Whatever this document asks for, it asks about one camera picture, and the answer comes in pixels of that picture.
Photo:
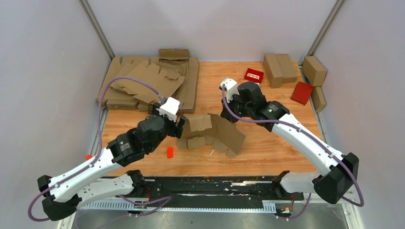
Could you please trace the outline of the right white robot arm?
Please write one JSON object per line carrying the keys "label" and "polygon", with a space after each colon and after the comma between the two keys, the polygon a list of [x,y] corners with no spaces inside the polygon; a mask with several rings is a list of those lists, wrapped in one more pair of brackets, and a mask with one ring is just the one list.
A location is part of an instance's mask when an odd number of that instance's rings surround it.
{"label": "right white robot arm", "polygon": [[324,201],[336,204],[349,201],[344,195],[355,187],[359,202],[350,203],[362,207],[364,198],[357,181],[359,158],[354,153],[344,154],[329,146],[309,131],[280,102],[268,101],[258,84],[252,81],[240,85],[233,79],[221,81],[222,118],[236,123],[244,121],[264,127],[287,141],[304,155],[316,168],[312,173],[283,171],[273,185],[273,194],[285,199],[291,193],[316,193]]}

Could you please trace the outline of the brown cardboard box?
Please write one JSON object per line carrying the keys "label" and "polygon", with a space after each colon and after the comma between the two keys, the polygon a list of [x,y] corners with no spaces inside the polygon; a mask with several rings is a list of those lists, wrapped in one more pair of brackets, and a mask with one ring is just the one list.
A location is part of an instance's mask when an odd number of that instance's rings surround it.
{"label": "brown cardboard box", "polygon": [[188,118],[177,146],[192,150],[211,145],[227,157],[235,157],[239,155],[244,141],[245,135],[236,124],[217,114],[200,114]]}

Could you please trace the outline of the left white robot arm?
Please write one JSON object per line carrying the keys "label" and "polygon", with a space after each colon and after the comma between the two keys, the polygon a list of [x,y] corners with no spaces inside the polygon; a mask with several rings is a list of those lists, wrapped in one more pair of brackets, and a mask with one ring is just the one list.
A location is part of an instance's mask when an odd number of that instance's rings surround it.
{"label": "left white robot arm", "polygon": [[139,170],[130,170],[101,182],[98,179],[143,159],[154,152],[166,137],[180,138],[186,121],[185,116],[181,116],[179,121],[172,121],[166,115],[149,115],[137,127],[109,142],[94,159],[62,175],[38,178],[38,188],[44,197],[42,207],[48,219],[64,219],[90,202],[112,196],[143,196],[147,185]]}

